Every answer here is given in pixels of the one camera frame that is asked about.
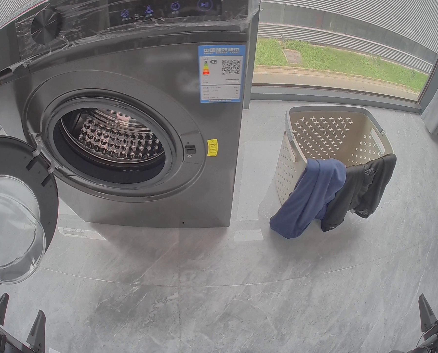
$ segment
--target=play pause button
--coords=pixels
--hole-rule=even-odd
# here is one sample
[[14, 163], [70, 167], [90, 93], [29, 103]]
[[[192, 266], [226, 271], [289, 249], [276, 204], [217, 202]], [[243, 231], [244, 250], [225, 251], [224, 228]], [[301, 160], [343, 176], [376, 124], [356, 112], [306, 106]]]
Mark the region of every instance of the play pause button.
[[199, 0], [198, 9], [207, 12], [212, 9], [212, 0]]

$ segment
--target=door glass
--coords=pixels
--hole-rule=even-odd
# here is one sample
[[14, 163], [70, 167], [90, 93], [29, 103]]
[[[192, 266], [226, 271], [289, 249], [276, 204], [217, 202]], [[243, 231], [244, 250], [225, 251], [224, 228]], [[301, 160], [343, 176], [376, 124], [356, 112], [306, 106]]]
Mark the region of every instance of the door glass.
[[438, 0], [262, 0], [259, 15], [255, 85], [416, 102], [438, 58]]
[[0, 282], [27, 279], [45, 253], [45, 233], [34, 193], [20, 180], [0, 176]]

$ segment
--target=clothing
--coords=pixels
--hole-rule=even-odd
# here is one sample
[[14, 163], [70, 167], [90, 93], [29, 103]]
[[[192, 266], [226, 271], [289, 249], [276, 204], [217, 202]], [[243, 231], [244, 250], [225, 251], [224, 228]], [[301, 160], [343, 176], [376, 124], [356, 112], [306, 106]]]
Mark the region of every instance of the clothing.
[[346, 168], [345, 184], [328, 203], [321, 221], [322, 230], [335, 229], [343, 222], [346, 212], [352, 209], [363, 218], [373, 214], [392, 177], [396, 161], [394, 154], [387, 154], [363, 165]]
[[342, 162], [308, 159], [294, 191], [270, 218], [270, 227], [288, 239], [300, 236], [312, 220], [324, 217], [327, 204], [345, 184], [345, 178]]

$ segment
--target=energy label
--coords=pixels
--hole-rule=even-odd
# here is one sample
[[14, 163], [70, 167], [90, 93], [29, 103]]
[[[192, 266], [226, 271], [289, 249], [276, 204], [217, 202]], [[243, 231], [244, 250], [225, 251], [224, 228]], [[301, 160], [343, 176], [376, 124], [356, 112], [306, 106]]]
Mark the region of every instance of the energy label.
[[199, 46], [201, 103], [240, 102], [246, 46]]

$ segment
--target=white laundry basket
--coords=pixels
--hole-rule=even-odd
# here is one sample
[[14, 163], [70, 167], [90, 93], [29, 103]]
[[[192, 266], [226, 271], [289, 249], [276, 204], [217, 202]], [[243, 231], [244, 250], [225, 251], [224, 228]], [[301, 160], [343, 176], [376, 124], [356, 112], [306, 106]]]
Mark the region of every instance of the white laundry basket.
[[307, 158], [335, 158], [348, 167], [393, 153], [381, 126], [362, 107], [333, 104], [293, 107], [286, 112], [285, 125], [275, 173], [281, 203], [294, 190]]

